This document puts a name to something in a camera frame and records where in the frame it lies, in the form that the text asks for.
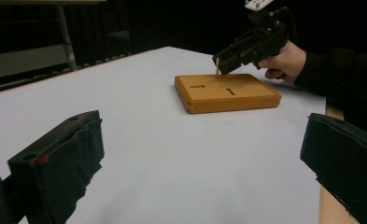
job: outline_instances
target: wooden block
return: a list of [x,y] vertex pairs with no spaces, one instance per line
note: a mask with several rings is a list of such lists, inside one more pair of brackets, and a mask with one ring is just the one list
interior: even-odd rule
[[190,114],[277,107],[281,100],[249,74],[176,76],[175,88]]

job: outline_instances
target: dark background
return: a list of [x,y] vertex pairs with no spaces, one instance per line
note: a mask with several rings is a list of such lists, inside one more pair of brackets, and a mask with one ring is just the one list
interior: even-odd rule
[[[244,0],[107,0],[98,5],[65,6],[77,64],[96,64],[120,55],[108,33],[129,30],[131,52],[165,46],[215,54],[252,28]],[[367,0],[275,0],[268,9],[289,7],[296,44],[323,53],[330,48],[367,52]],[[62,43],[54,6],[0,6],[0,53]],[[291,18],[280,20],[292,28]]]

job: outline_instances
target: person's arm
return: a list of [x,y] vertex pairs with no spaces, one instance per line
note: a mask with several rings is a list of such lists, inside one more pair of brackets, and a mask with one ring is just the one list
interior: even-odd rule
[[316,55],[289,42],[279,55],[259,62],[269,68],[266,77],[273,79],[285,74],[284,80],[303,86],[326,96],[341,94],[360,76],[367,65],[367,54],[355,55],[348,49],[332,49],[327,54]]

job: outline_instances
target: hand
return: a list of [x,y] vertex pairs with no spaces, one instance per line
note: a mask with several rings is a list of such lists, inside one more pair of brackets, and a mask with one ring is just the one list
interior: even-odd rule
[[283,79],[294,84],[297,76],[303,70],[305,60],[305,51],[288,41],[278,55],[260,61],[259,67],[268,68],[265,72],[267,78],[275,79],[285,74]]

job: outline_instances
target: white table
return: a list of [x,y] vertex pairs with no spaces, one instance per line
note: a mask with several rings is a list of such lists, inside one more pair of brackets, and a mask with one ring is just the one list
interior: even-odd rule
[[248,65],[235,73],[271,85],[279,107],[187,114],[174,77],[214,72],[210,55],[163,48],[0,92],[0,176],[57,124],[97,109],[106,157],[67,223],[318,223],[319,184],[300,150],[325,98]]

